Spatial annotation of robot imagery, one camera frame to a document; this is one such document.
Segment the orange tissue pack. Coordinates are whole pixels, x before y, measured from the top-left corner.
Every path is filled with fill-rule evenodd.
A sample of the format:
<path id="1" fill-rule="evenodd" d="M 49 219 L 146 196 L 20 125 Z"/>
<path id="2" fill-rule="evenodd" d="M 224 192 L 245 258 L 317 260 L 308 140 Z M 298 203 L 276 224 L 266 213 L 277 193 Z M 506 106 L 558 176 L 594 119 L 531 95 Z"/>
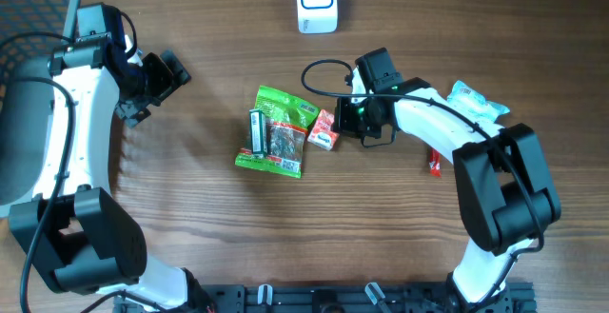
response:
<path id="1" fill-rule="evenodd" d="M 325 150 L 332 150 L 340 136 L 338 132 L 332 129 L 333 124 L 334 115 L 325 109 L 321 109 L 313 128 L 308 134 L 307 141 Z"/>

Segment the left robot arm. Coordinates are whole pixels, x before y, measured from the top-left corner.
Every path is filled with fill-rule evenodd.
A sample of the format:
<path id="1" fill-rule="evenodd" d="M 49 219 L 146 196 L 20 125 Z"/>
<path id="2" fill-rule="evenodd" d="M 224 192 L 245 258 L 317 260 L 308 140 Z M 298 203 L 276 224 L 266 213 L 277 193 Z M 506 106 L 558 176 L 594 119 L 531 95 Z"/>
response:
<path id="1" fill-rule="evenodd" d="M 54 49 L 43 82 L 53 91 L 44 163 L 31 199 L 9 211 L 10 232 L 49 290 L 136 303 L 146 312 L 212 312 L 186 269 L 149 255 L 141 227 L 112 198 L 114 118 L 136 126 L 190 74 L 171 51 L 140 57 L 129 17 L 104 3 L 77 11 L 78 35 Z"/>

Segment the teal tissue pack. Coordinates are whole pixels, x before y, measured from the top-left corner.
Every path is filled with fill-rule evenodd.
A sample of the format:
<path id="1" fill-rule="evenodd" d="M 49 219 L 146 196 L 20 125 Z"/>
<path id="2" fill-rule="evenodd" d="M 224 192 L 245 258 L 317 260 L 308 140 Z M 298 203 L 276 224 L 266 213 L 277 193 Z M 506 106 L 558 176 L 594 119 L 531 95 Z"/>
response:
<path id="1" fill-rule="evenodd" d="M 447 96 L 447 102 L 471 118 L 487 123 L 495 123 L 499 117 L 510 112 L 509 107 L 488 101 L 482 94 L 461 80 L 453 85 Z"/>

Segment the red snack bar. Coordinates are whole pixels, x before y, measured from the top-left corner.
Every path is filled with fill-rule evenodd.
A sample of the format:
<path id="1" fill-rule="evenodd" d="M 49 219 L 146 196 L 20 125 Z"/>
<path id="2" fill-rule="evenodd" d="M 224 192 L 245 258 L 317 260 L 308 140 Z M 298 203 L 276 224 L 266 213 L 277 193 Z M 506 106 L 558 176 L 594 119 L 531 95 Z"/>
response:
<path id="1" fill-rule="evenodd" d="M 441 154 L 435 148 L 431 148 L 429 152 L 429 168 L 430 174 L 435 177 L 442 176 L 441 159 Z"/>

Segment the green snack bag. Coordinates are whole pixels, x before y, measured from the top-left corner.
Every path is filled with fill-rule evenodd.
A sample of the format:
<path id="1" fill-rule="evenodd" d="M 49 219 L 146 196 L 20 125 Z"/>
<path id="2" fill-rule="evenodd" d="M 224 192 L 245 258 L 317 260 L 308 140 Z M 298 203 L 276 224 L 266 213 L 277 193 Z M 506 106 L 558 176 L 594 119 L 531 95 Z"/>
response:
<path id="1" fill-rule="evenodd" d="M 254 108 L 260 109 L 266 118 L 268 153 L 265 158 L 252 155 L 249 128 L 246 145 L 237 154 L 235 165 L 300 178 L 305 139 L 320 109 L 302 98 L 267 86 L 259 87 Z"/>

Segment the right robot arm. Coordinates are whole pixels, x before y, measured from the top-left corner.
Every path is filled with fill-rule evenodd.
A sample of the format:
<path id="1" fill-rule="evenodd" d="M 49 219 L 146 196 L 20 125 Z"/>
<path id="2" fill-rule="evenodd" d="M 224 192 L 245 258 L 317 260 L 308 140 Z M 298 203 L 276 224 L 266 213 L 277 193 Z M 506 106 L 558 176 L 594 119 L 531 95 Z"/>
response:
<path id="1" fill-rule="evenodd" d="M 485 123 L 423 79 L 404 79 L 385 48 L 358 58 L 344 80 L 351 91 L 338 96 L 334 130 L 363 141 L 389 126 L 453 165 L 469 242 L 448 277 L 450 306 L 477 312 L 497 303 L 517 260 L 543 249 L 546 228 L 561 215 L 536 133 L 525 124 Z"/>

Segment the green white small box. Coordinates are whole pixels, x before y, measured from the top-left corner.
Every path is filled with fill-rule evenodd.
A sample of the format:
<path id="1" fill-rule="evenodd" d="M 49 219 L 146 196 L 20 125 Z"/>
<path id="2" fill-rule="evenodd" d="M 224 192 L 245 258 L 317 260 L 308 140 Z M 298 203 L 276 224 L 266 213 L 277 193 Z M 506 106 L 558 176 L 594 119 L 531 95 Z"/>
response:
<path id="1" fill-rule="evenodd" d="M 268 153 L 266 118 L 260 109 L 254 108 L 249 111 L 249 127 L 252 155 L 256 158 L 265 158 Z"/>

